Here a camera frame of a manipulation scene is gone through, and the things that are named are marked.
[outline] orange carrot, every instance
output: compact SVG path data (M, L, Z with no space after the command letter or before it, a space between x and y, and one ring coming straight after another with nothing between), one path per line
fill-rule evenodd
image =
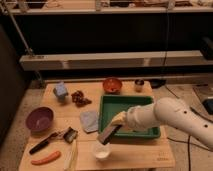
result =
M32 160L31 164L33 165L42 165L45 163L49 163L51 161L56 160L57 158L59 158L61 156L61 152L60 151L55 151L54 153L50 154L49 156L40 159L40 160Z

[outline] floor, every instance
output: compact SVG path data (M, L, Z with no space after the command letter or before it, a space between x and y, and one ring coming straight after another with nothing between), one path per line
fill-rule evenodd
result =
M205 117L213 120L213 117L208 115L190 84L171 84L168 85L177 96L184 99L190 106L194 107L198 112ZM29 131L25 127L25 118L27 114L34 108L38 107L42 99L44 89L31 89L26 91L26 94L19 106L17 114L13 120L8 135L0 149L0 171L17 171L21 160L21 156L29 136ZM156 99L161 97L174 97L165 87L154 89ZM187 141L187 134L166 126L168 137ZM194 138L191 141L200 144ZM187 171L187 144L170 142L176 166L174 168L162 168L157 171ZM212 171L213 170L213 153L204 151L195 146L191 146L191 165L192 171Z

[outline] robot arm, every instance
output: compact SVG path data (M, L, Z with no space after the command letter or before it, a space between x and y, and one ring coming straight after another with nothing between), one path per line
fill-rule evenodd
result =
M213 124L193 113L181 99L162 98L150 105L131 107L123 120L138 131L166 124L192 135L213 150Z

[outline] wooden tabletop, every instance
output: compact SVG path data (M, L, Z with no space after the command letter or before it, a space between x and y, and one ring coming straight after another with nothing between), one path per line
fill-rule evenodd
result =
M174 167L175 160L164 127L160 127L160 138L153 140L122 139L122 141L120 141L119 139L115 139L114 142L110 144L110 157L103 162L97 161L91 153L97 133L86 134L81 127L79 115L84 111L99 111L100 97L104 94L101 82L66 84L69 94L77 90L82 90L85 97L92 100L92 104L81 108L76 107L75 104L71 102L70 95L67 97L66 103L59 103L53 94L54 86L55 84L47 85L40 104L40 106L50 107L54 111L54 122L51 128L45 132L29 137L19 166L19 171L62 171L66 155L70 149L70 145L66 142L62 140L51 142L48 147L34 155L30 155L29 150L50 133L64 130L69 126L78 130L76 170ZM153 93L148 82L145 82L141 93L134 92L133 82L123 82L121 95L153 96ZM31 165L31 160L43 158L56 150L60 150L62 153L62 156L58 160L42 166Z

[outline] orange bowl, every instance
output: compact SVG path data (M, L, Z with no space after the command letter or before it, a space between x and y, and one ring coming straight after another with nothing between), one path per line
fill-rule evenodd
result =
M118 94L121 91L122 82L116 77L109 77L103 81L103 89L109 94Z

